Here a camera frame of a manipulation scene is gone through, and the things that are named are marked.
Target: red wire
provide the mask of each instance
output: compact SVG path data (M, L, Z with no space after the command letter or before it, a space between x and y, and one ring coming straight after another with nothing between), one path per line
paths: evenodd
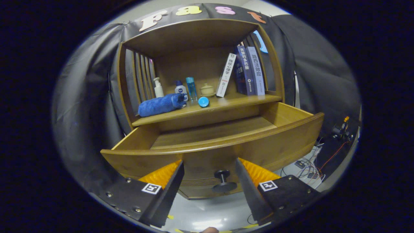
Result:
M341 147L339 147L339 149L335 152L335 154L334 155L332 155L331 156L331 158L329 158L328 159L328 161L326 161L323 165L322 165L322 167L320 167L319 168L319 172L322 170L322 168L341 150L341 148L346 144L346 143L348 143L348 142L344 142L344 144L342 144L342 146Z

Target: shelf board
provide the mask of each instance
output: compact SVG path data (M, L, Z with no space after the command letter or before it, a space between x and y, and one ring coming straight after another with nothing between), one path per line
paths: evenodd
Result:
M210 104L208 107L202 108L198 105L197 101L188 101L187 106L183 109L178 109L172 112L162 113L154 116L141 117L132 123L132 126L140 126L145 124L151 124L161 122L165 120L171 120L182 117L189 117L194 115L200 115L203 113L222 111L226 109L232 109L235 107L244 107L255 104L263 104L269 102L281 101L281 97L274 95L243 95L240 93L229 93L223 98L211 97L209 98Z
M154 59L184 50L235 46L257 27L233 19L196 19L148 30L123 45Z
M163 133L151 149L171 149L216 143L274 129L276 126L261 116Z

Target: book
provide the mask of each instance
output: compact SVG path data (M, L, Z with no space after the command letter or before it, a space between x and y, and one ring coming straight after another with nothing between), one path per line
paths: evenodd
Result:
M229 84L230 75L233 71L233 66L236 61L236 54L230 53L227 57L226 65L224 66L224 70L220 75L219 83L217 85L216 96L224 97L226 93L227 85Z
M236 87L237 92L244 95L255 95L255 84L246 48L237 46L236 53Z
M257 95L265 94L265 82L263 79L262 68L260 67L259 56L255 47L248 46L246 49L250 61L250 67L255 77L255 90Z

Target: blue bottle cap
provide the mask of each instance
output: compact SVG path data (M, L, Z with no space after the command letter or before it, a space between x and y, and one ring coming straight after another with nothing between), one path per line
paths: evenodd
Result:
M209 102L210 101L208 100L207 97L201 97L201 98L198 99L198 105L201 106L202 108L207 107Z
M186 78L185 78L185 81L186 81L187 83L193 83L193 82L194 82L194 78L193 78L193 77L186 77Z

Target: rolled towel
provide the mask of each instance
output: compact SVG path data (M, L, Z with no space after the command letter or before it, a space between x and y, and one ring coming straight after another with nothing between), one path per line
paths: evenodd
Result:
M181 109L185 106L184 95L181 93L168 94L151 100L145 100L138 107L141 117L149 117L165 112Z

